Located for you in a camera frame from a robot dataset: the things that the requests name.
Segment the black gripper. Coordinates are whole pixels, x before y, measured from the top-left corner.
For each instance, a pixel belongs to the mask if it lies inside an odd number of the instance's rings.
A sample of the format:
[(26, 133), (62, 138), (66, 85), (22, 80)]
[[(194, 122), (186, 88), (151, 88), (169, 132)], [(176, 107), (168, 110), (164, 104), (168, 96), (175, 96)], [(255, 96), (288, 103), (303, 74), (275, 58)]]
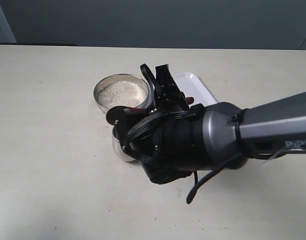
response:
[(171, 143), (173, 147), (176, 145), (174, 140), (163, 140), (163, 127), (166, 122), (184, 115), (189, 110), (189, 105), (193, 103), (193, 98), (186, 97), (180, 91), (167, 64), (155, 67), (156, 77), (145, 63), (140, 66), (140, 70), (146, 80), (152, 83), (155, 88), (154, 103), (156, 105), (156, 111), (152, 114), (153, 123), (156, 125), (148, 137), (152, 145), (152, 151), (149, 154), (152, 161), (144, 163), (142, 166), (151, 182), (159, 185), (189, 177), (193, 173), (192, 171), (178, 169), (172, 163), (175, 155), (167, 156), (166, 150), (170, 148), (166, 144)]

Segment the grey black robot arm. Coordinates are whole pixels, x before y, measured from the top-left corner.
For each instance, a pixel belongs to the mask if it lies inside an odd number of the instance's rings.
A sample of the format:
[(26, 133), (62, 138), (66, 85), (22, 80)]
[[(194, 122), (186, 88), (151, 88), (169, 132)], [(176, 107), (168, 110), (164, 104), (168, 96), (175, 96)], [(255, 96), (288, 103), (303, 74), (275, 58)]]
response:
[(143, 168), (155, 184), (199, 170), (237, 170), (248, 159), (306, 154), (306, 92), (254, 108), (228, 102), (189, 106), (168, 66), (141, 72), (155, 87), (152, 163)]

